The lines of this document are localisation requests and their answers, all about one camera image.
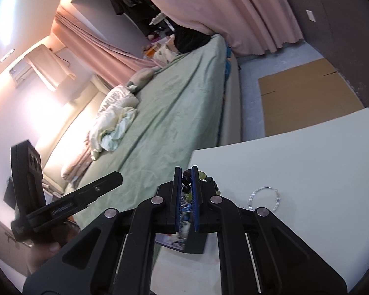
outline blue object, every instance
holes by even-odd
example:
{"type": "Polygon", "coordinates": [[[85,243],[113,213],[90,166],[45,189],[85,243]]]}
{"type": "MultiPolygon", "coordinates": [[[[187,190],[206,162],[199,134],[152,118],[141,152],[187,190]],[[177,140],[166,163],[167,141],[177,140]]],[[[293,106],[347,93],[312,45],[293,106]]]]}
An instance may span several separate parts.
{"type": "Polygon", "coordinates": [[[191,192],[193,194],[193,224],[194,230],[198,232],[200,228],[200,210],[198,205],[197,187],[196,187],[196,172],[194,167],[191,168],[191,192]]]}
{"type": "Polygon", "coordinates": [[[227,46],[227,53],[225,55],[226,59],[225,59],[225,71],[224,71],[224,83],[227,82],[230,73],[231,73],[231,48],[228,46],[228,44],[225,44],[227,46]]]}
{"type": "Polygon", "coordinates": [[[181,183],[181,179],[182,179],[182,169],[179,169],[179,174],[178,174],[178,187],[176,190],[176,217],[175,217],[175,229],[178,232],[179,231],[179,226],[180,226],[180,221],[181,221],[181,196],[182,196],[182,183],[181,183]]]}

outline crumpled comforter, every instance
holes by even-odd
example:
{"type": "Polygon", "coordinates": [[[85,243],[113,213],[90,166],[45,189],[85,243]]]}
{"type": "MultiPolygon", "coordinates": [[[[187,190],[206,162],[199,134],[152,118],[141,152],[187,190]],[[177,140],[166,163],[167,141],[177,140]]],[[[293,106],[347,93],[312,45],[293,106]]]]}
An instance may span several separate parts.
{"type": "Polygon", "coordinates": [[[116,150],[137,116],[139,100],[123,85],[114,87],[105,97],[89,132],[92,159],[102,150],[116,150]]]}

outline metal bolt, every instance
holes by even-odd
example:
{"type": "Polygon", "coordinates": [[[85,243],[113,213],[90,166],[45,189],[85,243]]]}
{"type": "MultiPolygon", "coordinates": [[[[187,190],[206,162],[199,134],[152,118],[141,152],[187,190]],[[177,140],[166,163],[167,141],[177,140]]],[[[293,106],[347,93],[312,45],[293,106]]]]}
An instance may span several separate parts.
{"type": "Polygon", "coordinates": [[[262,216],[264,218],[265,216],[268,216],[269,215],[269,210],[267,208],[265,208],[265,207],[259,207],[257,209],[257,214],[259,216],[262,216]]]}
{"type": "Polygon", "coordinates": [[[113,208],[109,208],[108,210],[106,210],[105,212],[104,212],[104,216],[106,217],[106,218],[114,218],[115,216],[116,216],[116,214],[117,214],[118,212],[115,210],[115,209],[113,209],[113,208]]]}
{"type": "Polygon", "coordinates": [[[221,196],[215,195],[211,197],[211,202],[213,204],[220,204],[221,202],[223,202],[223,199],[221,198],[221,196]]]}
{"type": "Polygon", "coordinates": [[[153,204],[161,204],[164,199],[161,196],[154,196],[152,197],[151,201],[153,204]]]}

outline bracelet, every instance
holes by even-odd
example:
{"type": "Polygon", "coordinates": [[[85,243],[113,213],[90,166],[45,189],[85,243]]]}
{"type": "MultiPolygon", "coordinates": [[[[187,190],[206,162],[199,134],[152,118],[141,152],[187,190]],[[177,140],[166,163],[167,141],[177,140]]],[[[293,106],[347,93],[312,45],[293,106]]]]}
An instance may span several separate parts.
{"type": "Polygon", "coordinates": [[[253,201],[254,195],[256,195],[256,193],[257,193],[258,191],[261,191],[261,190],[263,190],[263,189],[270,189],[270,190],[274,190],[274,191],[275,191],[275,193],[276,193],[276,205],[275,205],[274,209],[272,210],[272,213],[274,213],[274,212],[277,210],[277,207],[279,206],[279,203],[280,203],[280,195],[279,195],[279,192],[277,191],[277,189],[271,188],[271,187],[269,187],[269,186],[265,186],[265,187],[263,187],[263,188],[256,189],[256,190],[255,190],[255,191],[250,195],[250,198],[249,198],[249,209],[250,209],[251,211],[253,211],[253,212],[254,212],[253,207],[251,206],[251,202],[253,201]]]}

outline blue gripper pad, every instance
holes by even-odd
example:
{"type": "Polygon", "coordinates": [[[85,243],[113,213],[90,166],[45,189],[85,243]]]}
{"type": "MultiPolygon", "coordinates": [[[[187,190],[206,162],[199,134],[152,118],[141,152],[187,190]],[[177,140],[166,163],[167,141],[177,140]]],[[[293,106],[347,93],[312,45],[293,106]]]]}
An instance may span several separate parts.
{"type": "Polygon", "coordinates": [[[175,229],[179,231],[179,224],[181,220],[181,194],[182,194],[182,169],[179,169],[179,177],[177,179],[177,188],[176,188],[176,216],[175,216],[175,229]]]}
{"type": "Polygon", "coordinates": [[[196,172],[194,167],[191,168],[191,193],[193,195],[193,224],[194,230],[198,232],[200,228],[200,206],[198,204],[196,172]]]}

